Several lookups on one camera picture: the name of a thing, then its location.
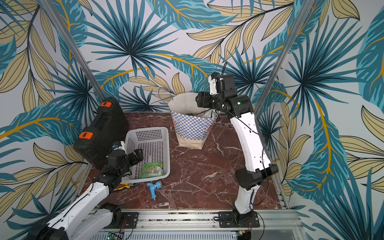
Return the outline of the paper bag blue checkered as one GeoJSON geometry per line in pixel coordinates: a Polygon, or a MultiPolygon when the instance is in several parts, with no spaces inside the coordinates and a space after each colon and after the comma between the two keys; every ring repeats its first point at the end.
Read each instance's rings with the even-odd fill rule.
{"type": "Polygon", "coordinates": [[[208,108],[199,108],[197,96],[197,93],[181,93],[162,101],[170,110],[179,146],[201,150],[218,114],[208,108]]]}

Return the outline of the white perforated plastic basket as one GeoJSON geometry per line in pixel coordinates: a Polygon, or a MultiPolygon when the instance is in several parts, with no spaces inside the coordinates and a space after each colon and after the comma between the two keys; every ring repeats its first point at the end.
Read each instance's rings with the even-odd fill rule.
{"type": "Polygon", "coordinates": [[[129,130],[126,134],[125,147],[127,153],[132,153],[136,149],[143,150],[144,160],[131,167],[131,175],[122,178],[123,183],[143,183],[158,181],[170,175],[170,145],[169,131],[166,127],[151,127],[129,130]],[[157,164],[161,167],[160,176],[142,178],[142,171],[145,165],[157,164]]]}

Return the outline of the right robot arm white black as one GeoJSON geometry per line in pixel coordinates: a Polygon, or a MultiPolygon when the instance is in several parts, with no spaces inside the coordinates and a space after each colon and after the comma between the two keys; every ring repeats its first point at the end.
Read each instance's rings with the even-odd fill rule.
{"type": "Polygon", "coordinates": [[[238,95],[234,76],[213,73],[209,83],[209,92],[199,92],[196,102],[199,108],[225,113],[236,130],[245,157],[245,167],[235,172],[240,187],[233,215],[235,222],[244,222],[254,214],[257,190],[279,169],[264,155],[252,102],[247,95],[238,95]]]}

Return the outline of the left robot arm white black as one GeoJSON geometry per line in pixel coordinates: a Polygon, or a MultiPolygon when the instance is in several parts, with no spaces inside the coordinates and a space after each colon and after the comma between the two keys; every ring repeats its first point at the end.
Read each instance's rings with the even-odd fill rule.
{"type": "Polygon", "coordinates": [[[89,240],[105,227],[120,227],[127,223],[119,205],[103,204],[90,216],[90,212],[106,199],[131,173],[131,167],[142,162],[143,150],[127,154],[123,147],[111,149],[107,163],[88,189],[62,213],[46,224],[34,225],[28,240],[89,240]]]}

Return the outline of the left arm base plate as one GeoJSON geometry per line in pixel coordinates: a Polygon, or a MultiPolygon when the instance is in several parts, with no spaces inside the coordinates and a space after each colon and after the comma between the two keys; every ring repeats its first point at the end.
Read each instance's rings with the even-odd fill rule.
{"type": "Polygon", "coordinates": [[[139,212],[122,212],[114,214],[112,222],[104,229],[135,229],[139,220],[139,212]]]}

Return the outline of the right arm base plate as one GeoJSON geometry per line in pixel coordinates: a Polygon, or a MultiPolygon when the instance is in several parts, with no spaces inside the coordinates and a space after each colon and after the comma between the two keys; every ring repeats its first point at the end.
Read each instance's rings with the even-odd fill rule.
{"type": "Polygon", "coordinates": [[[260,222],[255,211],[239,214],[237,211],[218,212],[220,228],[259,228],[260,222]]]}

